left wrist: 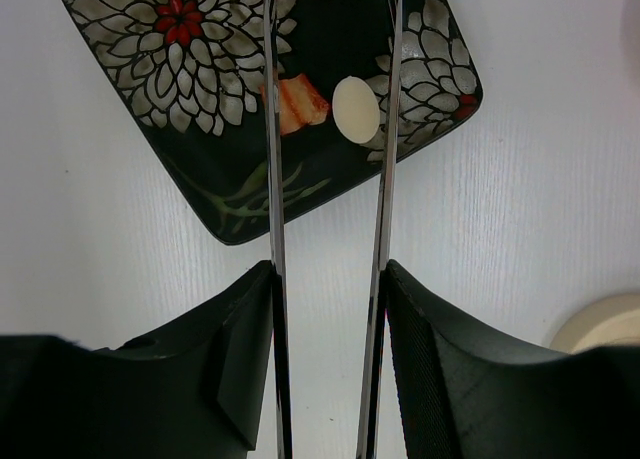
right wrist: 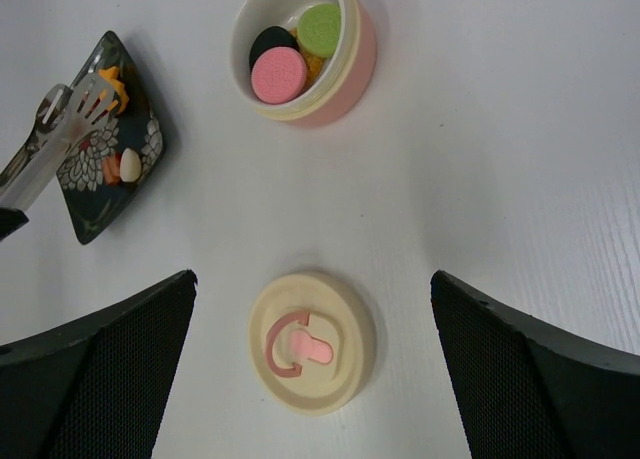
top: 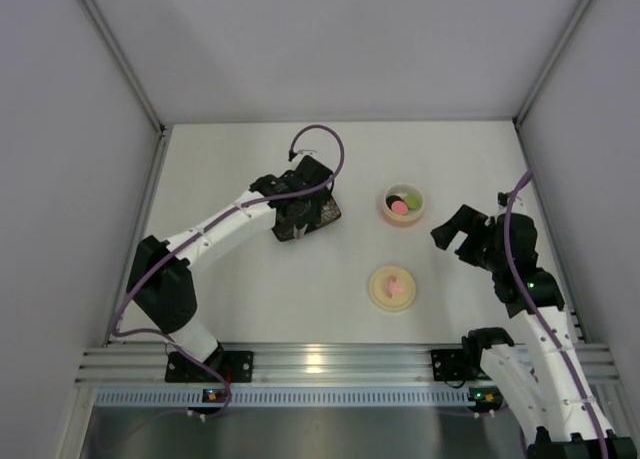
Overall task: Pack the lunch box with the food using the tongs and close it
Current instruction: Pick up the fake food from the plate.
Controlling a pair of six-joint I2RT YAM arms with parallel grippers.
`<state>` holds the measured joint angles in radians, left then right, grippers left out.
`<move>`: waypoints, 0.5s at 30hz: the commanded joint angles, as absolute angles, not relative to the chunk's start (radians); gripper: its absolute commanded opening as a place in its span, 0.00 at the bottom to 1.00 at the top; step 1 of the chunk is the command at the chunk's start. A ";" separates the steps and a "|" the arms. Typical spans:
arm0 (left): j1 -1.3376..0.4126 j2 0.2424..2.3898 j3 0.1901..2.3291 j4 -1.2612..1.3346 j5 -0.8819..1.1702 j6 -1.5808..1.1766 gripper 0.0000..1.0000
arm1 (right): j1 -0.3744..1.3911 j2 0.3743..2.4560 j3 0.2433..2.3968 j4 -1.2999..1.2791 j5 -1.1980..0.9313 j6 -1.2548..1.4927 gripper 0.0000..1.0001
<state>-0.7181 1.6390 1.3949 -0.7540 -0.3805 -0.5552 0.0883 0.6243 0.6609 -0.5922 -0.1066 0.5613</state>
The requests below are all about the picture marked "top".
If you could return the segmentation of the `green sandwich cookie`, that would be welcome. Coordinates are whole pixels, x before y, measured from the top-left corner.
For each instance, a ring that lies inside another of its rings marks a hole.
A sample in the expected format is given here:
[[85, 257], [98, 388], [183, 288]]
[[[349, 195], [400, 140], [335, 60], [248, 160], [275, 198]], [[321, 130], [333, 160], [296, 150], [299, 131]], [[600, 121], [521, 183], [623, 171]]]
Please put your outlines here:
[[420, 198], [414, 195], [406, 195], [403, 201], [410, 211], [417, 211], [422, 207]]

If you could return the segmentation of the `pink sandwich cookie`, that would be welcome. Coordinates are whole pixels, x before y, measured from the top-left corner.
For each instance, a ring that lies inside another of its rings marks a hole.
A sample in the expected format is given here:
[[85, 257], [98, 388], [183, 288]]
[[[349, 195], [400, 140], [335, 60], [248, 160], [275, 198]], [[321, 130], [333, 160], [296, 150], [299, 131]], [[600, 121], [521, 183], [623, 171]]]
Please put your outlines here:
[[391, 207], [390, 210], [399, 216], [406, 216], [409, 213], [409, 209], [404, 201], [397, 201]]

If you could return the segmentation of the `black sandwich cookie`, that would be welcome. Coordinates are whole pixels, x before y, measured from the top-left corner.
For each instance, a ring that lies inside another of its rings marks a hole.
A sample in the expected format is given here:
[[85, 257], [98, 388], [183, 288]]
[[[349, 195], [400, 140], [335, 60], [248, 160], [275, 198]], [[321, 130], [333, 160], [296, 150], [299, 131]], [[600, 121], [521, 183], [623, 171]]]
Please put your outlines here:
[[391, 207], [395, 202], [401, 201], [402, 198], [398, 195], [390, 195], [385, 199], [386, 205]]

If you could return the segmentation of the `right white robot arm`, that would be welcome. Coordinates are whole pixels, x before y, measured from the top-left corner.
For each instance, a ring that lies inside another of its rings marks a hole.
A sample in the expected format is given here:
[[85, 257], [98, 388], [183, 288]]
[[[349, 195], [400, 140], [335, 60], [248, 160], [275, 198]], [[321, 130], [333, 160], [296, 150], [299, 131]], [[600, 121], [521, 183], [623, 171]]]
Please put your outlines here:
[[538, 264], [538, 232], [523, 214], [487, 216], [467, 205], [431, 232], [445, 250], [465, 234], [457, 257], [490, 273], [532, 363], [526, 367], [509, 333], [499, 327], [462, 338], [467, 367], [488, 377], [519, 423], [528, 458], [635, 458], [600, 409], [569, 333], [565, 302], [554, 276]]

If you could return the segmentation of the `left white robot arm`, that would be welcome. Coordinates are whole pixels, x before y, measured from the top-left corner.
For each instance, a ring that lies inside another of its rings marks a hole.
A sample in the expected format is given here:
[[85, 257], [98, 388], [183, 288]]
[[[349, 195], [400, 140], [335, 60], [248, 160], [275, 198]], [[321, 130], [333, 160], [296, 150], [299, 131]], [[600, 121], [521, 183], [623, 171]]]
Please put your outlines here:
[[340, 218], [330, 184], [333, 172], [305, 156], [281, 176], [266, 175], [235, 203], [201, 224], [137, 247], [127, 295], [177, 348], [211, 369], [223, 346], [197, 317], [197, 266], [209, 267], [254, 235], [271, 231], [280, 242], [299, 239]]

